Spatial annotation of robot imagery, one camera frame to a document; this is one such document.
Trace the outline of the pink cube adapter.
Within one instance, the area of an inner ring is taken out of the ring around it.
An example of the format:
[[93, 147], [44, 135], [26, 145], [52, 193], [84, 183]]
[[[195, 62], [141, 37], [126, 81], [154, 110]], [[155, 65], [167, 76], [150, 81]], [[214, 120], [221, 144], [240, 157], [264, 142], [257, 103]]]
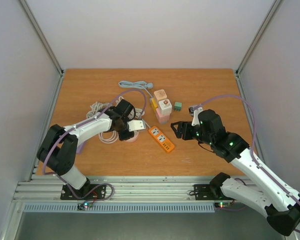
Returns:
[[162, 114], [159, 108], [156, 109], [155, 114], [160, 124], [164, 124], [170, 120], [170, 114]]

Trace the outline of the green cube adapter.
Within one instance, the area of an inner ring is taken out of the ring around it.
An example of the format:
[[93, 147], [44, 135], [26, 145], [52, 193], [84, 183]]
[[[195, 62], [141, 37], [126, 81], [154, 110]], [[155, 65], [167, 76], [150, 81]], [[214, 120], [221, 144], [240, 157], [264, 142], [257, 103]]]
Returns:
[[177, 111], [177, 112], [181, 111], [182, 110], [182, 103], [178, 102], [178, 101], [175, 102], [174, 103], [174, 110]]

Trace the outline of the white cube socket adapter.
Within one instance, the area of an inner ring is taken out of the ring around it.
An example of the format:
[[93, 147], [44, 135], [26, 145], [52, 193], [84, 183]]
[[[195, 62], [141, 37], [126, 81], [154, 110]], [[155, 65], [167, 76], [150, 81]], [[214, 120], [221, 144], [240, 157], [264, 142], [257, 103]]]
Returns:
[[172, 113], [172, 104], [169, 99], [163, 99], [158, 102], [158, 108], [162, 115], [169, 115]]

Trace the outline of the yellow cube socket adapter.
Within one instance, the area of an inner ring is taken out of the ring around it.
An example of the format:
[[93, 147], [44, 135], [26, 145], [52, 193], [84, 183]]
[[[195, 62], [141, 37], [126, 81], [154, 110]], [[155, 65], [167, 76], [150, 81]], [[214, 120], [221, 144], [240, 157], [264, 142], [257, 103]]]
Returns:
[[153, 111], [156, 112], [156, 110], [158, 109], [158, 105], [153, 97], [150, 99], [150, 104], [151, 104]]

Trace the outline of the tan cube adapter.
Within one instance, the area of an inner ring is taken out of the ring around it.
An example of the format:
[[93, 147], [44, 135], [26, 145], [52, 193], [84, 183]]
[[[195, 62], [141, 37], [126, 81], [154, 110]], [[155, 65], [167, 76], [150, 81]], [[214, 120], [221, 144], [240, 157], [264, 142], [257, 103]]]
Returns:
[[156, 90], [153, 96], [156, 102], [167, 99], [167, 94], [164, 89]]

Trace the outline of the blue power strip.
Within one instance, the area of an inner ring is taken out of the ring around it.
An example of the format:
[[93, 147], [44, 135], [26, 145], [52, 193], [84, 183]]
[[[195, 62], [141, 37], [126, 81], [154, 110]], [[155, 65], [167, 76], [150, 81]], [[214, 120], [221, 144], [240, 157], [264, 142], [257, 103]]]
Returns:
[[152, 82], [146, 82], [146, 81], [128, 81], [128, 80], [122, 80], [118, 82], [119, 87], [121, 88], [134, 88], [134, 89], [140, 89], [145, 90], [146, 93], [153, 98], [153, 95], [149, 92], [150, 89], [153, 89], [154, 84]]

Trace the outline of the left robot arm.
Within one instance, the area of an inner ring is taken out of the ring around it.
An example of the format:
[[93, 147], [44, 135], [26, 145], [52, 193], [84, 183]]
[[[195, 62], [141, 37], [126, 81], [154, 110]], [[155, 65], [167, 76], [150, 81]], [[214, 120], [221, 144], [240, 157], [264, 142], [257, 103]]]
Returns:
[[116, 106], [106, 106], [79, 123], [53, 125], [38, 149], [37, 159], [67, 184], [73, 197], [87, 198], [93, 189], [89, 179], [75, 166], [77, 148], [103, 132], [117, 132], [121, 141], [132, 138], [134, 133], [129, 131], [128, 122], [133, 120], [129, 115], [134, 110], [131, 103], [121, 100]]

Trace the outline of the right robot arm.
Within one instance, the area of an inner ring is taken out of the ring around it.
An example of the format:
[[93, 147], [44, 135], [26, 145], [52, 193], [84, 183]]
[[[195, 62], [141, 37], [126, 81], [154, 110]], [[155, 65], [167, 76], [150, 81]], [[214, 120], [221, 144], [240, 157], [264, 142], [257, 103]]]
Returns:
[[289, 236], [300, 223], [300, 192], [286, 184], [262, 163], [252, 147], [238, 134], [226, 131], [213, 110], [195, 110], [193, 120], [171, 124], [177, 138], [207, 144], [218, 157], [242, 171], [259, 187], [255, 191], [225, 173], [210, 181], [215, 198], [233, 198], [264, 216], [279, 234]]

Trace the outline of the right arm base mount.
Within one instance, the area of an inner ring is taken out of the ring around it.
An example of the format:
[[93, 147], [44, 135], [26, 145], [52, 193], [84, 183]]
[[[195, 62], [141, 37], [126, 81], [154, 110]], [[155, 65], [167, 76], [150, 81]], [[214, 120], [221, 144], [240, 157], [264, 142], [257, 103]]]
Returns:
[[216, 196], [210, 189], [209, 184], [194, 184], [193, 190], [188, 193], [190, 196], [194, 196], [197, 201], [232, 201], [233, 199], [226, 196]]

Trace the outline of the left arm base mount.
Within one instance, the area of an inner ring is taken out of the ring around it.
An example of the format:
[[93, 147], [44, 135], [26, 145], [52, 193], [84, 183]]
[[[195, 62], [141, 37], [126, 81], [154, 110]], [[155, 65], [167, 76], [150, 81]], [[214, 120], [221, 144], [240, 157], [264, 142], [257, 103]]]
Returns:
[[74, 189], [71, 186], [63, 185], [60, 199], [67, 200], [101, 200], [105, 198], [107, 187], [104, 184], [86, 183], [81, 189]]

